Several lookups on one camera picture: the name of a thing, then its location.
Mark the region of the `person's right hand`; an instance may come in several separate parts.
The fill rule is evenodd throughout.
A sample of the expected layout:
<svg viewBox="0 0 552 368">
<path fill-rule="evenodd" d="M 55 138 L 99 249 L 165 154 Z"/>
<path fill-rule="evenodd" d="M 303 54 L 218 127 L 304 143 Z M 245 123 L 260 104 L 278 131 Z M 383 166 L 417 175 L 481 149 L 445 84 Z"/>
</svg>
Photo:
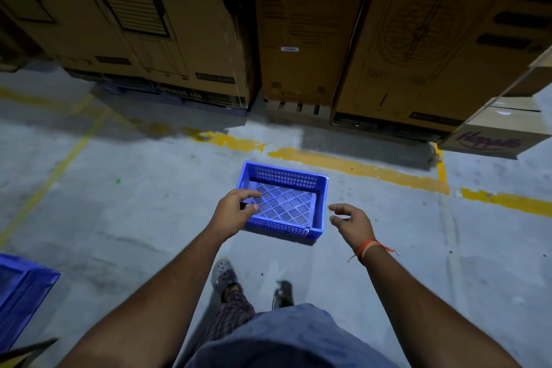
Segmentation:
<svg viewBox="0 0 552 368">
<path fill-rule="evenodd" d="M 354 253 L 366 240 L 376 240 L 370 219 L 364 211 L 350 204 L 331 204 L 328 208 L 334 213 L 333 216 L 350 217 L 347 223 L 332 225 L 338 229 Z"/>
</svg>

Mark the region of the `person's left hand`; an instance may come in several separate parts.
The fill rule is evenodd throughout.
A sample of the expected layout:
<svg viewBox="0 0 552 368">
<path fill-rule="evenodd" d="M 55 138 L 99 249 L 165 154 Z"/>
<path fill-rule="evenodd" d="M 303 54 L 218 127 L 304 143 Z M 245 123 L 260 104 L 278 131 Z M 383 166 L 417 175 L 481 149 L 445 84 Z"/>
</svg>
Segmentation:
<svg viewBox="0 0 552 368">
<path fill-rule="evenodd" d="M 220 244 L 233 237 L 251 219 L 255 213 L 240 211 L 240 204 L 247 199 L 260 198 L 262 194 L 257 190 L 233 189 L 219 200 L 215 212 L 208 224 L 208 231 Z"/>
</svg>

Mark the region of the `person's left forearm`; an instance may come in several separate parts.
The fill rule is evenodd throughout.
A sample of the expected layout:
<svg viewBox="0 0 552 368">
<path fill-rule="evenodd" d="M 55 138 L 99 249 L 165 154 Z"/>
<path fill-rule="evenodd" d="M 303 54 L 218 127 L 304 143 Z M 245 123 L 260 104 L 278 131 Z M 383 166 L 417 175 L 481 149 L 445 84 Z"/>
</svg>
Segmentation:
<svg viewBox="0 0 552 368">
<path fill-rule="evenodd" d="M 209 224 L 88 330 L 56 368 L 164 368 L 181 349 L 217 253 L 238 231 Z"/>
</svg>

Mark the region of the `person's right forearm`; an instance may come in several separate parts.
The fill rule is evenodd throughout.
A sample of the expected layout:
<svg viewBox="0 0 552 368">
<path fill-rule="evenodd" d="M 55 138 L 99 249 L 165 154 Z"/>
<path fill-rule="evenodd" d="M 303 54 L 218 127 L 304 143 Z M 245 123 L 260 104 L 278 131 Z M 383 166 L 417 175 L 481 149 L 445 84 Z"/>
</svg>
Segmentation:
<svg viewBox="0 0 552 368">
<path fill-rule="evenodd" d="M 390 253 L 370 248 L 362 265 L 412 368 L 521 368 L 499 343 L 415 279 Z"/>
</svg>

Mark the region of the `blue perforated plastic crate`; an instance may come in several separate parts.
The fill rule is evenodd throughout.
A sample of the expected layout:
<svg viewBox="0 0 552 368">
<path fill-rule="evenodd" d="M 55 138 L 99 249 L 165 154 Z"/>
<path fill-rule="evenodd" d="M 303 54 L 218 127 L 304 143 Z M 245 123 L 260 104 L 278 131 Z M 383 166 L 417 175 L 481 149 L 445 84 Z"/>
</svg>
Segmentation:
<svg viewBox="0 0 552 368">
<path fill-rule="evenodd" d="M 258 206 L 246 228 L 314 243 L 324 232 L 328 187 L 326 175 L 246 161 L 237 188 L 261 193 L 261 197 L 243 200 Z"/>
</svg>

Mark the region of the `orange wrist thread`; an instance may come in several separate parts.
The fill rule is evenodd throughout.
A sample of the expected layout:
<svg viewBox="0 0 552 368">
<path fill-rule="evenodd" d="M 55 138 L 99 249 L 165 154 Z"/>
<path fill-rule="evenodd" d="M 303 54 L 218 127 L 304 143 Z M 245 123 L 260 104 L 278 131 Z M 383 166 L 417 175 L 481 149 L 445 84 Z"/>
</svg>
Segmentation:
<svg viewBox="0 0 552 368">
<path fill-rule="evenodd" d="M 375 239 L 369 239 L 369 240 L 366 240 L 365 242 L 363 242 L 358 248 L 357 250 L 355 251 L 355 254 L 353 256 L 351 256 L 347 262 L 350 262 L 353 258 L 356 258 L 360 263 L 363 262 L 363 257 L 365 255 L 365 253 L 367 252 L 367 250 L 369 250 L 370 248 L 373 248 L 373 247 L 379 247 L 383 250 L 385 250 L 386 252 L 390 253 L 390 254 L 396 254 L 398 255 L 398 253 L 396 252 L 396 250 L 394 249 L 391 249 L 387 246 L 384 246 L 383 244 L 381 244 L 381 242 L 375 240 Z"/>
</svg>

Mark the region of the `grey clog shoe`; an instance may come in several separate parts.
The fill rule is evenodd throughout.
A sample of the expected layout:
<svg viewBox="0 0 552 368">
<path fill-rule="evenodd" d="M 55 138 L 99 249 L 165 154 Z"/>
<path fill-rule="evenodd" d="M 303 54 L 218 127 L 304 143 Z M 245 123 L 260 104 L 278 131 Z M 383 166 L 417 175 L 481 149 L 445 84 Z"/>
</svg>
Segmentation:
<svg viewBox="0 0 552 368">
<path fill-rule="evenodd" d="M 211 270 L 211 284 L 214 291 L 221 296 L 224 296 L 228 288 L 239 285 L 237 274 L 226 257 L 214 264 Z"/>
</svg>

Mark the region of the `dark shoe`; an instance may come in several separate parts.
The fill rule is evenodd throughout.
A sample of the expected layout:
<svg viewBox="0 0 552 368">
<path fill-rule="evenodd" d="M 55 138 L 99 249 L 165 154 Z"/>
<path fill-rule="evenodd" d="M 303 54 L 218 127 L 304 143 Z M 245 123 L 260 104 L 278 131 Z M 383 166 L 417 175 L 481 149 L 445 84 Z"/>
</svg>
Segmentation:
<svg viewBox="0 0 552 368">
<path fill-rule="evenodd" d="M 292 283 L 287 280 L 279 280 L 277 284 L 273 295 L 272 310 L 294 306 Z"/>
</svg>

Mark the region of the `wooden pallet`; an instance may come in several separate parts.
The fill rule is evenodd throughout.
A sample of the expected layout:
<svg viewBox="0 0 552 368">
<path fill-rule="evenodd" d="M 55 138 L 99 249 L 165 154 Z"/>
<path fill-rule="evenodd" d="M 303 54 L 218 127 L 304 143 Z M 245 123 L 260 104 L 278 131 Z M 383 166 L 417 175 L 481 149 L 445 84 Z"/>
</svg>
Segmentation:
<svg viewBox="0 0 552 368">
<path fill-rule="evenodd" d="M 326 127 L 330 125 L 330 107 L 269 100 L 266 118 L 288 125 Z"/>
</svg>

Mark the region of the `checked trousers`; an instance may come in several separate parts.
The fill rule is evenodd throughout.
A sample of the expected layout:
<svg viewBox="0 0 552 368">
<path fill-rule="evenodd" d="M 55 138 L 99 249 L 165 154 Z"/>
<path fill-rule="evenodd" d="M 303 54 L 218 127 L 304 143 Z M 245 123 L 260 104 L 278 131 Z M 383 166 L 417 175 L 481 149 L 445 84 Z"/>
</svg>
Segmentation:
<svg viewBox="0 0 552 368">
<path fill-rule="evenodd" d="M 222 304 L 211 318 L 198 345 L 229 336 L 256 315 L 238 282 L 230 283 L 222 293 Z"/>
</svg>

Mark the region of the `blue shirt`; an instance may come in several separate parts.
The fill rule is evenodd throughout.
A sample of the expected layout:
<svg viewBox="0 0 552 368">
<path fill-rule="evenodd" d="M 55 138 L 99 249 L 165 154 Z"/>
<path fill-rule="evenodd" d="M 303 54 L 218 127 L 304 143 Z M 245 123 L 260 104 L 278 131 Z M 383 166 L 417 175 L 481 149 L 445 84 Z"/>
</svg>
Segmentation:
<svg viewBox="0 0 552 368">
<path fill-rule="evenodd" d="M 312 304 L 255 316 L 201 345 L 183 368 L 398 368 Z"/>
</svg>

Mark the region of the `cardboard box with purple print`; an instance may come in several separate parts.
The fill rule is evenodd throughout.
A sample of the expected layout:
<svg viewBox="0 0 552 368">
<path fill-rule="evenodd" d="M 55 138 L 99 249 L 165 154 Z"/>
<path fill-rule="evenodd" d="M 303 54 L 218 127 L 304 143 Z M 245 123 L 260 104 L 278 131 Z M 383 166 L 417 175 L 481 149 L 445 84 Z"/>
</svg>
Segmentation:
<svg viewBox="0 0 552 368">
<path fill-rule="evenodd" d="M 533 97 L 492 99 L 445 141 L 440 150 L 516 159 L 552 137 Z"/>
</svg>

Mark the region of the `plain tall cardboard box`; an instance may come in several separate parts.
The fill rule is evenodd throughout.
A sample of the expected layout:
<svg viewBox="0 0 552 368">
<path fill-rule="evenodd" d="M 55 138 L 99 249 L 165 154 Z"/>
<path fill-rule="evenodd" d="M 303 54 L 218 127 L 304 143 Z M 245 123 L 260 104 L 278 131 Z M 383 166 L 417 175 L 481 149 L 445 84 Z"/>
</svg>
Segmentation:
<svg viewBox="0 0 552 368">
<path fill-rule="evenodd" d="M 256 0 L 265 99 L 329 106 L 363 0 Z"/>
</svg>

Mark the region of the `cardboard box with louvre print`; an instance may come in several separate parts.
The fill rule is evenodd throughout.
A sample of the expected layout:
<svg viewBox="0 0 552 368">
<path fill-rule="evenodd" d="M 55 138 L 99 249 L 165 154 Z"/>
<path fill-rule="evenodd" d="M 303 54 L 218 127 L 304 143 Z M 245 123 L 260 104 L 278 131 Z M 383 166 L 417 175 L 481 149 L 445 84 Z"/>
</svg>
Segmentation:
<svg viewBox="0 0 552 368">
<path fill-rule="evenodd" d="M 99 0 L 154 88 L 247 110 L 257 88 L 246 0 Z"/>
</svg>

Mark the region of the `cardboard box with fan print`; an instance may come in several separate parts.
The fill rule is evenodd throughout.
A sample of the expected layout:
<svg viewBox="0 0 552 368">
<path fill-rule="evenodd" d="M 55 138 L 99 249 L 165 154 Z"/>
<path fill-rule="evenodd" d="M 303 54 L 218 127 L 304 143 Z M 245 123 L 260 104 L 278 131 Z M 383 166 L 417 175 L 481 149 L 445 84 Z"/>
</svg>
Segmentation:
<svg viewBox="0 0 552 368">
<path fill-rule="evenodd" d="M 448 138 L 552 46 L 552 0 L 367 0 L 332 124 Z"/>
</svg>

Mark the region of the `slanted cardboard box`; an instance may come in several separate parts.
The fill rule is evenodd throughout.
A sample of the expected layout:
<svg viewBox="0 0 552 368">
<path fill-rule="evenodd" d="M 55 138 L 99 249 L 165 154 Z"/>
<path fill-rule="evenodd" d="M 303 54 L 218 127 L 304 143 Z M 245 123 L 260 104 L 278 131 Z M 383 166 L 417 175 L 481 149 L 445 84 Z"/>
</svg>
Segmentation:
<svg viewBox="0 0 552 368">
<path fill-rule="evenodd" d="M 552 83 L 552 45 L 537 57 L 528 69 L 496 97 L 532 97 Z"/>
</svg>

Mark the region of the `dark cardboard box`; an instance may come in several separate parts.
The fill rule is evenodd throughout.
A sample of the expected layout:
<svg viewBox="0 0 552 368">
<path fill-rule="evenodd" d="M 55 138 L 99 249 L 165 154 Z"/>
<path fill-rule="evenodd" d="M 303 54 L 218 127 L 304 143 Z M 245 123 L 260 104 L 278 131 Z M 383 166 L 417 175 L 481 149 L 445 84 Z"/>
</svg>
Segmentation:
<svg viewBox="0 0 552 368">
<path fill-rule="evenodd" d="M 0 7 L 75 78 L 146 78 L 104 0 L 0 0 Z"/>
</svg>

